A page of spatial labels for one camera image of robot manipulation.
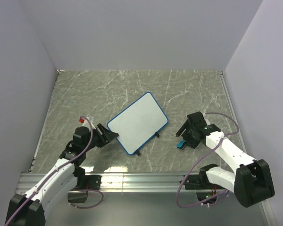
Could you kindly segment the blue framed small whiteboard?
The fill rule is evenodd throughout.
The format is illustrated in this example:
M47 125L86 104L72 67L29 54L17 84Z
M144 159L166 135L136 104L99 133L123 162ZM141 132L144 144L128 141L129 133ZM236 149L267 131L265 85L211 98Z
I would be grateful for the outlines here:
M110 131L128 155L134 155L169 122L151 92L146 92L107 122Z

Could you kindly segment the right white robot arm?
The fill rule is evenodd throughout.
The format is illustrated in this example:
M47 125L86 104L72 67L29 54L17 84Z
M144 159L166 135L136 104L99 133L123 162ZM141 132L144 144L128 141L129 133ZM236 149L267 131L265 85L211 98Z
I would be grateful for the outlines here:
M268 163L247 155L231 142L219 127L207 125L205 121L193 123L186 121L177 131L184 144L195 148L203 143L218 154L230 167L227 171L217 164L209 164L199 170L199 184L203 188L220 186L232 193L243 207L269 199L275 195L274 185Z

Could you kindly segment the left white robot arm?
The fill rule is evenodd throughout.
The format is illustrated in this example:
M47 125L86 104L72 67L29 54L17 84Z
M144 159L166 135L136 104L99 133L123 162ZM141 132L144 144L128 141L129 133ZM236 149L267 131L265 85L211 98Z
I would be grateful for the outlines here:
M116 139L102 124L96 127L81 126L75 129L52 169L23 195L15 194L8 206L7 226L43 226L46 217L62 198L72 189L86 191L85 170L80 166L86 152L94 147L103 147Z

